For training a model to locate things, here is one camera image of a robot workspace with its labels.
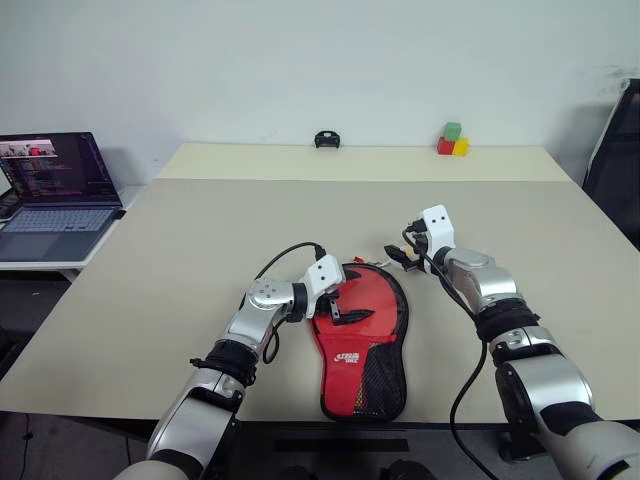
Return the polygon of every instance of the wire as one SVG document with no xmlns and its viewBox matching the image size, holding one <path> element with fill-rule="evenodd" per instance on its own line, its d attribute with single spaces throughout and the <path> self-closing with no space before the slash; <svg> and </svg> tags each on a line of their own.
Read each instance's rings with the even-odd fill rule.
<svg viewBox="0 0 640 480">
<path fill-rule="evenodd" d="M 131 445 L 129 445 L 129 437 L 125 435 L 124 437 L 124 445 L 127 450 L 127 463 L 131 465 L 133 462 L 131 461 Z"/>
<path fill-rule="evenodd" d="M 462 299 L 460 294 L 456 291 L 455 287 L 453 286 L 451 281 L 447 278 L 447 276 L 444 273 L 442 273 L 442 270 L 440 270 L 440 268 L 436 265 L 436 263 L 427 255 L 427 252 L 425 252 L 423 249 L 419 248 L 416 245 L 416 243 L 413 240 L 411 240 L 411 238 L 409 238 L 409 235 L 407 233 L 407 229 L 404 229 L 402 231 L 402 238 L 404 238 L 404 241 L 407 242 L 411 246 L 411 248 L 413 248 L 413 251 L 416 252 L 420 256 L 420 258 L 422 258 L 422 259 L 427 261 L 427 263 L 431 266 L 431 269 L 440 278 L 440 283 L 442 284 L 442 287 L 444 288 L 444 291 L 447 292 L 447 294 L 451 297 L 451 299 L 454 302 L 456 302 L 458 304 L 458 306 L 460 308 L 462 308 L 465 311 L 465 313 L 467 315 L 469 315 L 471 320 L 473 320 L 473 322 L 475 323 L 476 322 L 475 314 L 471 311 L 471 309 L 464 302 L 464 300 Z"/>
<path fill-rule="evenodd" d="M 31 417 L 29 417 L 28 413 L 25 413 L 24 416 L 26 419 L 24 435 L 22 436 L 22 439 L 24 440 L 24 450 L 22 451 L 22 471 L 20 472 L 18 480 L 22 480 L 25 472 L 27 471 L 27 450 L 29 449 L 29 440 L 33 438 L 33 433 L 29 431 L 31 430 Z"/>
<path fill-rule="evenodd" d="M 276 263 L 278 260 L 280 260 L 282 257 L 284 257 L 287 253 L 293 252 L 294 250 L 297 250 L 298 248 L 302 248 L 302 247 L 314 247 L 316 249 L 316 260 L 320 260 L 322 257 L 324 257 L 327 252 L 324 248 L 322 248 L 322 245 L 315 243 L 315 242 L 301 242 L 301 243 L 296 243 L 295 245 L 291 245 L 289 248 L 287 248 L 286 250 L 281 251 L 278 255 L 276 255 L 275 257 L 273 257 L 269 263 L 267 263 L 264 267 L 262 267 L 262 270 L 260 270 L 258 272 L 258 274 L 255 276 L 254 280 L 259 279 L 262 275 L 264 275 L 267 270 L 269 270 L 274 263 Z"/>
<path fill-rule="evenodd" d="M 453 439 L 456 441 L 456 443 L 460 447 L 460 450 L 462 450 L 464 454 L 467 457 L 469 457 L 469 459 L 473 463 L 475 463 L 476 466 L 480 470 L 482 470 L 482 472 L 487 477 L 489 477 L 491 480 L 499 480 L 498 477 L 496 477 L 493 474 L 493 472 L 491 472 L 491 470 L 489 470 L 484 465 L 484 463 L 482 463 L 480 459 L 478 459 L 478 457 L 476 457 L 473 454 L 473 452 L 471 452 L 471 450 L 469 450 L 469 448 L 464 444 L 464 442 L 458 435 L 458 427 L 456 426 L 456 413 L 458 412 L 458 407 L 460 406 L 460 402 L 462 402 L 462 399 L 464 398 L 465 394 L 467 393 L 469 388 L 471 388 L 471 385 L 473 385 L 473 382 L 476 381 L 476 378 L 478 378 L 478 375 L 482 371 L 482 368 L 484 367 L 486 360 L 487 360 L 487 344 L 485 342 L 482 342 L 482 351 L 480 352 L 480 358 L 478 359 L 476 368 L 473 369 L 473 372 L 471 372 L 471 375 L 469 375 L 469 378 L 467 379 L 465 384 L 462 386 L 462 388 L 458 392 L 458 395 L 456 396 L 456 399 L 453 401 L 453 404 L 451 405 L 451 411 L 449 412 L 449 427 L 451 429 L 451 434 L 453 435 Z"/>
<path fill-rule="evenodd" d="M 269 340 L 267 340 L 267 344 L 265 345 L 264 350 L 262 351 L 262 362 L 266 365 L 269 365 L 275 360 L 276 355 L 278 354 L 278 350 L 280 350 L 280 335 L 278 334 L 278 328 L 280 328 L 280 325 L 282 325 L 287 320 L 287 318 L 288 317 L 283 317 L 278 320 L 278 322 L 273 327 L 273 330 L 271 331 L 271 336 L 269 337 Z M 269 350 L 269 345 L 271 345 L 271 340 L 274 340 L 275 344 L 273 347 L 273 352 L 271 352 L 271 355 L 267 356 L 267 351 Z"/>
<path fill-rule="evenodd" d="M 451 299 L 454 302 L 456 302 L 458 304 L 458 306 L 460 306 L 460 308 L 462 308 L 467 315 L 469 315 L 471 320 L 473 320 L 473 323 L 477 323 L 477 318 L 476 318 L 475 313 L 473 313 L 473 311 L 465 303 L 465 301 L 462 299 L 462 297 L 460 296 L 458 291 L 455 289 L 455 287 L 453 286 L 451 281 L 442 272 L 442 270 L 440 270 L 440 268 L 436 265 L 436 263 L 433 261 L 433 259 L 431 259 L 427 255 L 427 252 L 424 251 L 424 249 L 419 248 L 416 245 L 416 243 L 413 240 L 411 240 L 411 238 L 408 235 L 408 230 L 407 229 L 404 229 L 402 231 L 402 238 L 404 239 L 405 242 L 407 242 L 411 246 L 411 248 L 413 248 L 413 250 L 420 256 L 420 258 L 424 259 L 431 266 L 431 270 L 433 272 L 435 272 L 436 275 L 438 276 L 438 278 L 440 279 L 440 284 L 442 285 L 442 288 L 447 293 L 447 295 L 449 295 L 451 297 Z M 460 403 L 462 402 L 462 399 L 466 395 L 466 393 L 469 390 L 469 388 L 471 388 L 471 385 L 473 385 L 473 382 L 475 382 L 476 379 L 478 378 L 478 375 L 480 375 L 480 372 L 482 371 L 482 368 L 484 367 L 484 364 L 485 364 L 485 362 L 487 360 L 487 344 L 485 342 L 482 342 L 482 341 L 481 341 L 481 343 L 482 343 L 482 350 L 480 352 L 480 358 L 478 359 L 478 363 L 476 364 L 475 368 L 473 369 L 473 372 L 471 372 L 471 375 L 469 376 L 467 381 L 464 383 L 464 385 L 462 386 L 462 388 L 460 389 L 460 391 L 456 395 L 456 398 L 453 401 L 453 404 L 451 405 L 451 410 L 449 412 L 449 428 L 451 429 L 451 434 L 453 435 L 453 439 L 458 444 L 458 447 L 460 447 L 460 450 L 462 450 L 464 452 L 464 454 L 469 458 L 469 460 L 471 460 L 473 463 L 475 463 L 476 466 L 480 470 L 482 470 L 482 472 L 488 478 L 490 478 L 491 480 L 499 480 L 498 477 L 496 477 L 493 474 L 493 472 L 491 472 L 491 470 L 489 470 L 484 465 L 484 463 L 482 463 L 478 459 L 478 457 L 476 457 L 473 454 L 473 452 L 471 450 L 469 450 L 469 448 L 464 444 L 464 442 L 460 438 L 460 435 L 458 434 L 458 427 L 456 426 L 456 413 L 458 412 L 458 407 L 460 406 Z"/>
<path fill-rule="evenodd" d="M 296 243 L 295 245 L 291 245 L 289 248 L 286 248 L 285 250 L 281 251 L 278 255 L 276 255 L 271 260 L 269 260 L 269 263 L 267 263 L 264 267 L 262 267 L 262 269 L 255 276 L 254 280 L 257 280 L 260 277 L 262 277 L 262 275 L 264 275 L 267 272 L 267 270 L 269 270 L 273 266 L 274 263 L 276 263 L 286 254 L 293 252 L 294 250 L 297 250 L 298 248 L 302 248 L 302 247 L 313 247 L 315 249 L 316 261 L 320 260 L 322 257 L 324 257 L 327 254 L 327 251 L 319 243 L 316 243 L 316 242 Z M 240 302 L 240 308 L 242 308 L 242 306 L 244 305 L 245 298 L 246 298 L 246 295 L 242 297 L 242 301 Z M 278 328 L 280 328 L 280 325 L 282 325 L 287 319 L 288 317 L 283 317 L 280 320 L 278 320 L 278 322 L 274 325 L 273 329 L 271 330 L 271 336 L 269 337 L 269 340 L 267 340 L 267 344 L 264 347 L 264 350 L 262 351 L 262 361 L 267 365 L 275 360 L 276 355 L 280 350 L 280 335 L 278 334 Z M 273 352 L 271 353 L 271 355 L 267 355 L 267 351 L 269 350 L 269 346 L 271 345 L 272 340 L 275 342 L 273 347 Z"/>
</svg>

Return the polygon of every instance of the laptop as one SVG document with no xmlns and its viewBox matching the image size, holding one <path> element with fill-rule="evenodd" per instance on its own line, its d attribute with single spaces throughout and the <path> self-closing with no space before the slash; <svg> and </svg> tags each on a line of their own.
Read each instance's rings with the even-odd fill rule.
<svg viewBox="0 0 640 480">
<path fill-rule="evenodd" d="M 83 260 L 122 208 L 89 132 L 0 135 L 0 168 L 22 204 L 1 262 Z"/>
</svg>

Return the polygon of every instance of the yellow block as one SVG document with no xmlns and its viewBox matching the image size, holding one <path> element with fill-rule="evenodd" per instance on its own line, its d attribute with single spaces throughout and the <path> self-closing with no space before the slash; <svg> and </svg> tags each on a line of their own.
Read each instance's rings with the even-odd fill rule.
<svg viewBox="0 0 640 480">
<path fill-rule="evenodd" d="M 459 138 L 456 140 L 455 145 L 453 146 L 453 154 L 458 156 L 465 156 L 467 154 L 467 150 L 469 150 L 469 139 L 468 138 Z"/>
</svg>

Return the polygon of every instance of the red block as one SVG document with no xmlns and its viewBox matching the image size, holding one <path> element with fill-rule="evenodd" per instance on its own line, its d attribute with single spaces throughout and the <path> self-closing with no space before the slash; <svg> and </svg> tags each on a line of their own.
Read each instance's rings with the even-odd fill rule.
<svg viewBox="0 0 640 480">
<path fill-rule="evenodd" d="M 451 155 L 456 142 L 447 142 L 444 137 L 438 139 L 438 153 L 440 155 Z"/>
</svg>

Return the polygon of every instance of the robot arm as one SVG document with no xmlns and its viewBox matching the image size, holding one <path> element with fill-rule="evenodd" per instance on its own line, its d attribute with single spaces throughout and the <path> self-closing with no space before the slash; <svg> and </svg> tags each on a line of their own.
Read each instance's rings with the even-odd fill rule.
<svg viewBox="0 0 640 480">
<path fill-rule="evenodd" d="M 595 413 L 587 380 L 539 325 L 509 272 L 487 255 L 455 248 L 442 205 L 425 210 L 407 231 L 475 314 L 509 423 L 533 434 L 568 480 L 637 479 L 640 434 Z M 420 269 L 433 267 L 425 261 Z"/>
<path fill-rule="evenodd" d="M 158 422 L 147 460 L 116 480 L 195 480 L 210 463 L 228 453 L 245 388 L 255 381 L 256 365 L 274 325 L 286 318 L 311 318 L 316 302 L 345 282 L 341 264 L 325 255 L 297 283 L 256 279 L 240 310 L 197 367 L 173 405 Z"/>
</svg>

